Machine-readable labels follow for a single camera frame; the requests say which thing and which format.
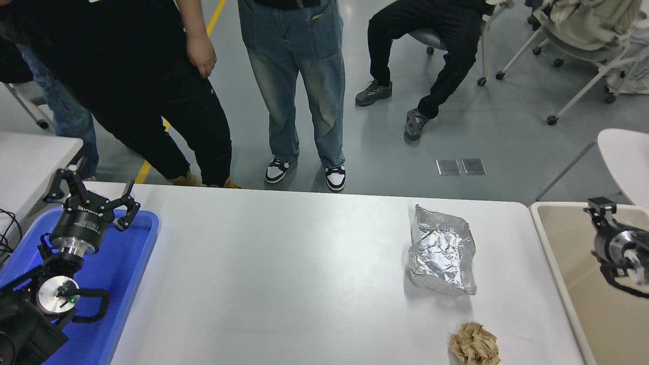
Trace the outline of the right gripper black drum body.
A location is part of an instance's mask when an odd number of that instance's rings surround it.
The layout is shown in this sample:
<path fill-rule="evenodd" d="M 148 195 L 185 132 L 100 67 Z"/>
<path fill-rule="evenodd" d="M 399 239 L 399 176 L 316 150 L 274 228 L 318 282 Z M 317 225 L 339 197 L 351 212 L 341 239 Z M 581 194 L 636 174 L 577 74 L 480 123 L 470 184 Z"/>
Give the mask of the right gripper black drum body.
<path fill-rule="evenodd" d="M 619 263 L 621 261 L 619 233 L 617 230 L 598 230 L 594 238 L 595 251 L 608 263 Z"/>

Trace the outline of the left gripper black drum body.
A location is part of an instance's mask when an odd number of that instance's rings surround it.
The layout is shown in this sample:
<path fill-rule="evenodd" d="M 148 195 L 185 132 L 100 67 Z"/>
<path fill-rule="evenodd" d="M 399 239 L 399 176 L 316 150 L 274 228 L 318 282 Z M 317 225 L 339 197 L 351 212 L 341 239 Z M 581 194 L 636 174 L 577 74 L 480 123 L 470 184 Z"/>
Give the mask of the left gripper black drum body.
<path fill-rule="evenodd" d="M 51 243 L 61 243 L 67 238 L 77 238 L 87 243 L 102 243 L 113 213 L 102 212 L 107 198 L 91 194 L 84 199 L 80 195 L 70 196 L 63 204 L 63 211 L 50 235 Z"/>

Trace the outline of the person's left hand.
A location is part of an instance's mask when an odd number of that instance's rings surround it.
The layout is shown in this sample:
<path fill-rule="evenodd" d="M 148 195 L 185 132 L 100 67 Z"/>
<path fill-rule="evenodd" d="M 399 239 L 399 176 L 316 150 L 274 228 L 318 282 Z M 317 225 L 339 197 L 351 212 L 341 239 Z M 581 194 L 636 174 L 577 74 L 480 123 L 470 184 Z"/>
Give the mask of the person's left hand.
<path fill-rule="evenodd" d="M 203 79 L 207 79 L 217 62 L 213 43 L 205 31 L 186 32 L 186 53 Z"/>

